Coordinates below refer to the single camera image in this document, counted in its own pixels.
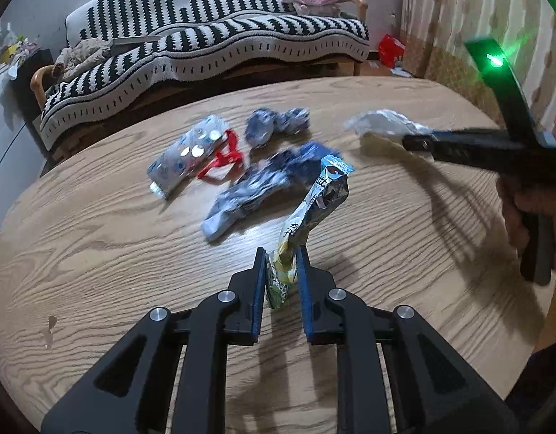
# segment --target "curtain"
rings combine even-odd
[[[502,125],[463,41],[491,36],[513,65],[539,129],[556,137],[556,14],[547,0],[403,0],[403,68],[441,83]]]

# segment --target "black device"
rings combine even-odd
[[[550,132],[537,132],[535,122],[503,50],[494,39],[465,43],[479,73],[501,109],[506,130],[463,129],[405,135],[403,147],[429,152],[437,161],[495,171],[518,181],[520,187],[556,186],[556,140]],[[528,281],[547,285],[555,254],[553,220],[543,214],[523,214],[529,244],[523,252],[521,274]]]
[[[338,348],[338,432],[390,434],[377,343],[400,433],[512,434],[505,403],[409,306],[368,307],[296,250],[303,325],[311,344]],[[152,309],[44,416],[42,434],[164,433],[181,349],[187,346],[172,434],[225,431],[228,344],[252,345],[262,318],[267,254],[196,308]]]

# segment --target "green led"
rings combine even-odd
[[[500,58],[495,57],[494,55],[491,54],[487,54],[487,58],[491,61],[491,65],[493,65],[494,67],[503,66],[503,60],[501,60]]]

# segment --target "red bag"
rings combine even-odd
[[[396,37],[386,34],[378,45],[380,61],[387,67],[395,68],[396,62],[402,60],[403,55],[404,45]]]

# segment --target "wood grain tabletop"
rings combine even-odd
[[[165,203],[148,165],[210,113],[238,133],[257,107],[307,107],[310,132],[277,136],[253,159],[319,140],[355,168],[349,197],[310,234],[312,265],[369,305],[409,304],[500,396],[526,364],[555,286],[519,275],[495,177],[432,163],[386,141],[362,145],[345,120],[389,108],[433,128],[493,127],[448,88],[393,77],[320,78],[233,92],[118,132],[53,169],[12,206],[0,233],[0,380],[28,419],[44,414],[152,307],[173,312],[226,287],[258,246],[277,245],[303,194],[279,194],[207,244],[200,223],[218,180]],[[247,152],[244,141],[239,146]],[[264,308],[259,343],[230,348],[228,432],[336,432],[336,349],[311,347],[299,298]]]

